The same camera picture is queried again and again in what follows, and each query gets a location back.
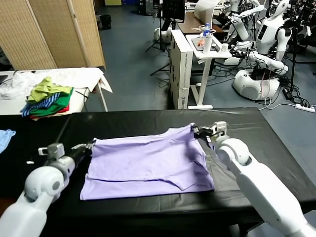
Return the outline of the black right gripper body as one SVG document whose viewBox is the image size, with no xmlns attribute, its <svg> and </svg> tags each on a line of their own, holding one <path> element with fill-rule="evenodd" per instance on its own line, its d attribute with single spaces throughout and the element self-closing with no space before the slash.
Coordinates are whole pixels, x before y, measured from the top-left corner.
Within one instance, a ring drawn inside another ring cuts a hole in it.
<svg viewBox="0 0 316 237">
<path fill-rule="evenodd" d="M 217 127 L 200 127 L 200 138 L 204 139 L 207 145 L 212 146 L 217 139 Z"/>
</svg>

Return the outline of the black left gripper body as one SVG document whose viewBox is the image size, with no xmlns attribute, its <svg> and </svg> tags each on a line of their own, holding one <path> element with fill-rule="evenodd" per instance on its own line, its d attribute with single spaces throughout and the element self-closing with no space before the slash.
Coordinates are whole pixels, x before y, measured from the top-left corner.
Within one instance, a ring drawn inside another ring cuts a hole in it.
<svg viewBox="0 0 316 237">
<path fill-rule="evenodd" d="M 75 164 L 80 164 L 84 158 L 90 157 L 91 154 L 92 152 L 86 152 L 85 149 L 78 149 L 78 150 L 71 150 L 68 153 L 68 156 L 72 158 Z"/>
</svg>

